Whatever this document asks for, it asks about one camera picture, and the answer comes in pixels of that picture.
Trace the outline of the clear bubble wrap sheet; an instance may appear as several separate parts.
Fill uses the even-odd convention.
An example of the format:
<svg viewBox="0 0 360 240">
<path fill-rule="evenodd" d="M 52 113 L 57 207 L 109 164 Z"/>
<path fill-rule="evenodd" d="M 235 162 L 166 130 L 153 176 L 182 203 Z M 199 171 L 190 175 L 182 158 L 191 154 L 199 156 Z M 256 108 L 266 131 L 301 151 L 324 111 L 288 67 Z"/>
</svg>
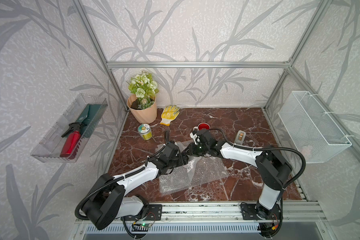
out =
<svg viewBox="0 0 360 240">
<path fill-rule="evenodd" d="M 228 176 L 222 159 L 210 155 L 191 156 L 187 165 L 176 167 L 159 177 L 160 193 L 169 195 Z"/>
</svg>

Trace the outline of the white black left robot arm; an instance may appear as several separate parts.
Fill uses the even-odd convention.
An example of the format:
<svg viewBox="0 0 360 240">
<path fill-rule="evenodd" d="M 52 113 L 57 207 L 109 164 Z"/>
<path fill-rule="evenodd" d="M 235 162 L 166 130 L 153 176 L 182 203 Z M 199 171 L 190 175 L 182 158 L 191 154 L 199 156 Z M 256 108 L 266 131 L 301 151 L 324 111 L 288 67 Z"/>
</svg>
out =
<svg viewBox="0 0 360 240">
<path fill-rule="evenodd" d="M 122 175 L 102 175 L 76 206 L 76 218 L 91 221 L 98 230 L 105 229 L 115 219 L 145 218 L 149 214 L 148 201 L 141 196 L 128 197 L 128 193 L 146 182 L 170 174 L 177 167 L 187 165 L 191 152 L 191 147 L 181 150 L 170 141 L 148 156 L 142 166 Z"/>
</svg>

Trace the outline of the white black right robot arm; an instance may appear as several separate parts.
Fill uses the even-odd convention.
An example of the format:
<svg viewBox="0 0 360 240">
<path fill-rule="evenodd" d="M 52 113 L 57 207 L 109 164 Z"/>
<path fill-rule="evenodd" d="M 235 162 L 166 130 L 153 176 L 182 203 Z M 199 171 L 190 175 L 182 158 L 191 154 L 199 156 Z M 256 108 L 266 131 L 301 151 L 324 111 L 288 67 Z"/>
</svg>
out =
<svg viewBox="0 0 360 240">
<path fill-rule="evenodd" d="M 307 162 L 304 155 L 291 148 L 273 146 L 250 148 L 238 145 L 229 141 L 223 130 L 216 130 L 222 133 L 223 140 L 216 140 L 210 130 L 193 130 L 190 134 L 193 141 L 185 148 L 184 154 L 189 157 L 210 155 L 256 167 L 263 180 L 263 189 L 256 205 L 252 207 L 254 214 L 265 220 L 272 216 L 274 211 L 281 211 L 282 207 L 278 207 L 277 202 L 282 201 L 285 189 L 297 180 L 306 169 Z M 290 178 L 292 165 L 283 157 L 281 151 L 291 152 L 301 159 L 301 168 L 292 178 Z"/>
</svg>

